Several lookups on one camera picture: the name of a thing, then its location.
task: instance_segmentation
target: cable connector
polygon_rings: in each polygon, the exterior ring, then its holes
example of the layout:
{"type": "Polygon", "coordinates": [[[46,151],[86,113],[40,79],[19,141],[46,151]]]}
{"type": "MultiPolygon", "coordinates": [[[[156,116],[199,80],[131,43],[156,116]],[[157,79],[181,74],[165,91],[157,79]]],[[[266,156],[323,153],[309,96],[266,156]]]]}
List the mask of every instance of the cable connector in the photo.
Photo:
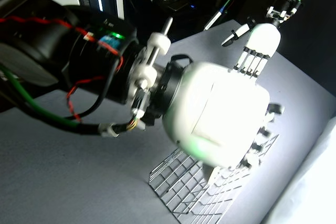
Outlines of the cable connector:
{"type": "Polygon", "coordinates": [[[114,125],[115,123],[101,123],[99,124],[98,132],[102,137],[118,137],[119,134],[113,130],[114,125]]]}

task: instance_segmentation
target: table surface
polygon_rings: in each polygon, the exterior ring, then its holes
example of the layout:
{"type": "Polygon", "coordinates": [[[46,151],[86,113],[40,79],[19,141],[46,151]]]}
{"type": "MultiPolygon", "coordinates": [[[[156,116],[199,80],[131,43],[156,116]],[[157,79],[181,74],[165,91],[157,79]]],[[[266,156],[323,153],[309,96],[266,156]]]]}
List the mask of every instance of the table surface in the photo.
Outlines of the table surface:
{"type": "MultiPolygon", "coordinates": [[[[230,21],[178,41],[158,62],[188,54],[196,61],[232,67],[247,37],[228,48],[220,44],[238,26],[230,21]]],[[[286,107],[270,126],[280,137],[223,223],[260,223],[336,110],[334,96],[278,53],[258,83],[272,102],[286,107]]],[[[73,96],[78,111],[94,99],[82,90],[73,96]]],[[[61,91],[38,102],[67,114],[61,91]]],[[[87,122],[124,122],[128,117],[127,108],[104,101],[87,122]]],[[[151,169],[175,149],[160,120],[145,132],[107,139],[62,132],[12,109],[0,115],[0,133],[0,223],[177,223],[147,184],[151,169]]]]}

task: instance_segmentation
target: wire basket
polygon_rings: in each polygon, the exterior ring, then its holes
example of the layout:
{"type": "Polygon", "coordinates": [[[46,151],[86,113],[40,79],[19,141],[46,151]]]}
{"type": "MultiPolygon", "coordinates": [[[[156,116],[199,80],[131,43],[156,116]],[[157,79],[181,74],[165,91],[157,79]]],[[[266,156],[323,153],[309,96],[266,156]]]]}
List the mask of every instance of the wire basket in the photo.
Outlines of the wire basket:
{"type": "MultiPolygon", "coordinates": [[[[262,145],[261,160],[277,137],[262,145]]],[[[216,182],[208,185],[202,162],[176,149],[151,171],[149,185],[181,224],[215,224],[248,182],[250,172],[240,166],[233,171],[221,169],[216,182]]]]}

